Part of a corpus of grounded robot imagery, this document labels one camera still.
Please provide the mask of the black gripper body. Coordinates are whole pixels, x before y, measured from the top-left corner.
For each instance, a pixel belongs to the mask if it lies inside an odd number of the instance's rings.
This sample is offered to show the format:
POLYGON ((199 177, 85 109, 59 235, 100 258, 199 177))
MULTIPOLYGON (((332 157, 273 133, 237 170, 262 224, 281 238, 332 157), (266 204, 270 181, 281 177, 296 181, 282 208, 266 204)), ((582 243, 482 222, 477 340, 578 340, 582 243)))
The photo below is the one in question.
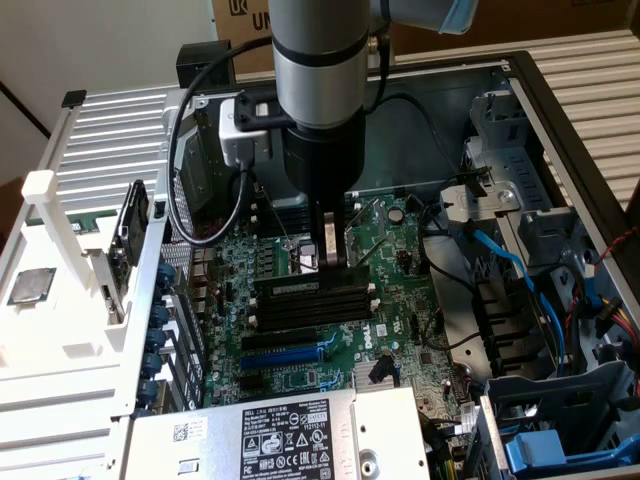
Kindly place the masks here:
POLYGON ((284 167, 290 183, 321 209, 337 209, 364 169, 365 137, 363 112, 336 128, 284 129, 284 167))

